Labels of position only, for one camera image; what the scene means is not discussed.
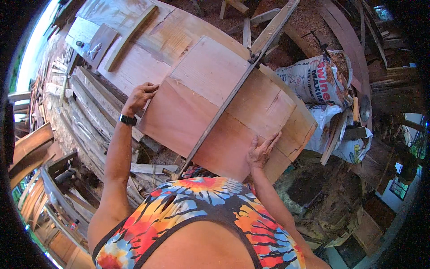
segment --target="plastic bag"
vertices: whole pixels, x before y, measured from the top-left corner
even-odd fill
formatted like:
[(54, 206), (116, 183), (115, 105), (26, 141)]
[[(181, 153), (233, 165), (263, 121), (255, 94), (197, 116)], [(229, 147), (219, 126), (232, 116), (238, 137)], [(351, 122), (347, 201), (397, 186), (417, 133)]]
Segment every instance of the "plastic bag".
[[(307, 105), (306, 107), (318, 123), (318, 128), (315, 130), (304, 149), (323, 154), (329, 142), (330, 121), (334, 115), (342, 112), (342, 109), (338, 105)], [(366, 155), (366, 152), (370, 149), (373, 134), (366, 128), (366, 138), (354, 141), (342, 140), (346, 126), (352, 124), (353, 116), (352, 112), (350, 112), (348, 118), (344, 122), (341, 135), (332, 155), (349, 163), (358, 164), (363, 160), (364, 155)]]
[(347, 89), (352, 80), (351, 62), (343, 50), (329, 51), (331, 57), (345, 59), (348, 78), (340, 75), (334, 61), (323, 55), (299, 61), (289, 67), (280, 67), (276, 74), (307, 104), (350, 107), (352, 97)]

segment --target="watch strap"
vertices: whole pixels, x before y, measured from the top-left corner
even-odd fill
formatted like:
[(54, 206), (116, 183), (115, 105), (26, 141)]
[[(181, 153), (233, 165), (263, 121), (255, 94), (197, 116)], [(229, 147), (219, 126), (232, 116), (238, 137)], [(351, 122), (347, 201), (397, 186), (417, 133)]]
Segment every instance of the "watch strap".
[(136, 117), (129, 117), (126, 115), (121, 114), (120, 118), (118, 119), (120, 122), (126, 124), (126, 125), (131, 125), (131, 126), (135, 126), (137, 123), (137, 118)]

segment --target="sky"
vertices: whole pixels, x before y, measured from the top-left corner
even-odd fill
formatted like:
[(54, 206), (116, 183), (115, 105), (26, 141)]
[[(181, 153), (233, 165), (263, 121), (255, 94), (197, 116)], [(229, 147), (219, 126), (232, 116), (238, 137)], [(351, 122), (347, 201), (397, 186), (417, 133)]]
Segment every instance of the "sky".
[(58, 0), (51, 0), (31, 34), (28, 45), (25, 48), (24, 56), (22, 57), (16, 84), (17, 92), (27, 92), (30, 79), (36, 77), (36, 72), (40, 65), (40, 62), (37, 62), (37, 55), (40, 47), (46, 43), (46, 37), (43, 34), (51, 24), (51, 15), (57, 10), (57, 6)]

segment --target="hammer handle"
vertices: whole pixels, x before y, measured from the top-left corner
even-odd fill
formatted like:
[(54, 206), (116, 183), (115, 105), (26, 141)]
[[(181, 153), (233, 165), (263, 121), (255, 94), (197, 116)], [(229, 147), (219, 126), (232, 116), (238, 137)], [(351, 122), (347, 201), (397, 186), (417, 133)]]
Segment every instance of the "hammer handle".
[(353, 103), (353, 112), (354, 112), (354, 121), (358, 121), (358, 97), (354, 97), (354, 103)]

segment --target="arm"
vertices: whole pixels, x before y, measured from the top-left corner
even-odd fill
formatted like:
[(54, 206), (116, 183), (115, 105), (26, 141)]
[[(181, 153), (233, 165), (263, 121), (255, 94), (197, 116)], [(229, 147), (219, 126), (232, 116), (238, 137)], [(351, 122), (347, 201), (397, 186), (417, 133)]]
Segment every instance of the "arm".
[[(158, 85), (137, 86), (127, 99), (121, 114), (134, 117), (151, 99)], [(104, 164), (104, 187), (100, 206), (88, 227), (88, 246), (92, 253), (99, 241), (132, 212), (127, 197), (132, 152), (132, 127), (117, 122)]]
[(251, 168), (251, 176), (254, 181), (257, 198), (264, 205), (269, 214), (293, 237), (300, 246), (305, 258), (307, 268), (330, 268), (310, 249), (301, 234), (297, 231), (294, 218), (285, 207), (275, 188), (267, 179), (263, 166), (267, 162), (270, 152), (281, 136), (281, 132), (274, 134), (264, 143), (257, 147), (258, 137), (256, 136), (249, 149), (247, 161)]

